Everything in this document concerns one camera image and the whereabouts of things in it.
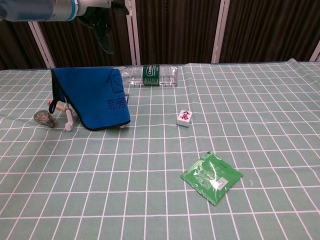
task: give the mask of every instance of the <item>red character on tile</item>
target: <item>red character on tile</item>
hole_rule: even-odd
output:
[[[184,119],[184,120],[189,119],[189,118],[188,118],[188,114],[186,114],[186,113],[185,113],[185,114],[183,114],[183,116],[182,116],[181,118],[182,118],[182,119]]]

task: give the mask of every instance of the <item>green plastic bag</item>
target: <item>green plastic bag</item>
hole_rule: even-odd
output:
[[[180,177],[215,206],[242,176],[221,158],[208,152]]]

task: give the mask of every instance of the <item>green bottle label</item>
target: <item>green bottle label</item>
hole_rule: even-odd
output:
[[[159,65],[144,65],[142,78],[145,86],[159,86]]]

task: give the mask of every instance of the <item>printed logo on towel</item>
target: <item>printed logo on towel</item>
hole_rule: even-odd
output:
[[[126,107],[126,98],[125,97],[118,97],[116,99],[109,99],[107,101],[108,109],[109,110],[116,110]]]
[[[109,85],[111,85],[111,89],[114,94],[119,94],[124,91],[121,74],[115,69],[111,69],[108,76],[106,76],[105,83],[108,85],[108,88]]]

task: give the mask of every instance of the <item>metal frame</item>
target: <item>metal frame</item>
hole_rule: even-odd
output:
[[[135,46],[135,59],[136,64],[141,65],[140,61],[140,48],[139,48],[139,34],[137,24],[137,11],[136,11],[136,0],[130,0],[131,2],[131,14],[132,14],[132,27],[133,27],[133,41]]]
[[[42,33],[42,30],[39,26],[38,22],[35,21],[29,21],[28,22],[29,27],[32,31],[33,37],[36,41],[36,44],[39,48],[39,51],[42,55],[42,58],[44,60],[45,66],[48,69],[54,69],[56,68],[55,62],[51,56],[50,50],[48,48],[47,42],[44,38],[44,35]]]
[[[128,35],[129,35],[129,43],[130,43],[130,53],[131,53],[131,64],[136,65],[136,51],[135,51],[135,40],[134,40],[134,32],[132,28],[132,9],[130,0],[125,0],[124,2],[126,8],[129,10],[130,14],[126,16],[126,24],[128,27]]]
[[[227,17],[229,12],[230,0],[221,0],[218,22],[215,30],[214,45],[212,51],[211,63],[219,63],[221,48],[224,41]]]
[[[318,42],[318,45],[315,47],[315,50],[312,54],[312,56],[310,57],[310,62],[314,62],[314,61],[317,61],[317,62],[320,62],[320,40]]]

